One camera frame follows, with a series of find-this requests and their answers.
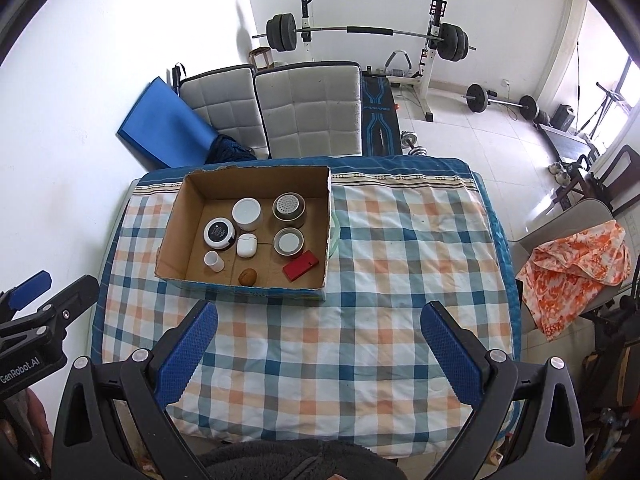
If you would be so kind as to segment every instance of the metal screw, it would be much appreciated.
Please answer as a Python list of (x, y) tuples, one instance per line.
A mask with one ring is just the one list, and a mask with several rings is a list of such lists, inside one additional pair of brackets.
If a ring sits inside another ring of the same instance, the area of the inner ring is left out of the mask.
[(507, 354), (502, 350), (491, 350), (489, 352), (489, 357), (497, 363), (503, 363), (507, 360)]
[(138, 348), (133, 354), (131, 354), (131, 358), (137, 362), (141, 363), (149, 357), (149, 350), (146, 348)]
[(557, 368), (558, 370), (562, 370), (564, 368), (564, 361), (562, 361), (559, 357), (552, 357), (549, 359), (553, 368)]
[(80, 370), (81, 368), (84, 368), (88, 364), (89, 364), (89, 359), (82, 356), (74, 361), (74, 368), (77, 368), (78, 370)]

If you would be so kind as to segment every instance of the plaid bedsheet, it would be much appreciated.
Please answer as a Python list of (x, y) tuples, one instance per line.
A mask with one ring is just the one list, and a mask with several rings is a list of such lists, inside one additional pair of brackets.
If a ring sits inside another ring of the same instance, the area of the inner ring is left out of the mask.
[[(487, 348), (512, 356), (519, 307), (482, 184), (458, 160), (414, 159), (423, 157), (258, 162), (332, 167), (340, 241), (326, 300), (210, 294), (218, 332), (168, 407), (181, 432), (234, 442), (341, 438), (388, 458), (450, 444), (470, 407), (420, 332), (422, 306), (441, 301)], [(150, 173), (130, 197), (102, 279), (94, 360), (151, 348), (202, 297), (154, 276), (184, 173)]]

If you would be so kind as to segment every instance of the blue mat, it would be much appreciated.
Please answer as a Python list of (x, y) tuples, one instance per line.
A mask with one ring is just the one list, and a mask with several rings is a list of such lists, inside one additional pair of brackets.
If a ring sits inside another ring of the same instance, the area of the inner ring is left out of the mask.
[(118, 134), (161, 168), (204, 164), (218, 136), (159, 77), (142, 92)]

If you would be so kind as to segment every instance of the wooden chair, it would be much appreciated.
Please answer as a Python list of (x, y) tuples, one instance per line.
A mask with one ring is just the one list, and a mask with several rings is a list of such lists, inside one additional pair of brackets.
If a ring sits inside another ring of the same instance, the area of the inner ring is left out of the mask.
[[(625, 153), (629, 156), (629, 165), (613, 182), (610, 184), (604, 184), (604, 181), (606, 181), (607, 177), (611, 174)], [(625, 144), (622, 146), (602, 177), (598, 178), (593, 173), (587, 173), (582, 168), (577, 168), (577, 172), (572, 175), (572, 180), (569, 185), (556, 194), (556, 198), (553, 200), (553, 203), (555, 204), (560, 202), (570, 191), (574, 191), (581, 194), (584, 198), (596, 198), (601, 202), (604, 202), (615, 218), (640, 202), (639, 193), (616, 210), (614, 210), (611, 205), (613, 200), (622, 196), (622, 194), (638, 182), (640, 182), (640, 155), (638, 155), (631, 146)]]

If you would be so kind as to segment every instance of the orange floral cloth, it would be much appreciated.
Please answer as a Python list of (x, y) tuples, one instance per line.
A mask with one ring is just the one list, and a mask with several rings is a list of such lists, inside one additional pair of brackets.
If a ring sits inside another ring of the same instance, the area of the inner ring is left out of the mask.
[(542, 244), (516, 276), (536, 326), (552, 341), (606, 285), (631, 274), (625, 230), (615, 220)]

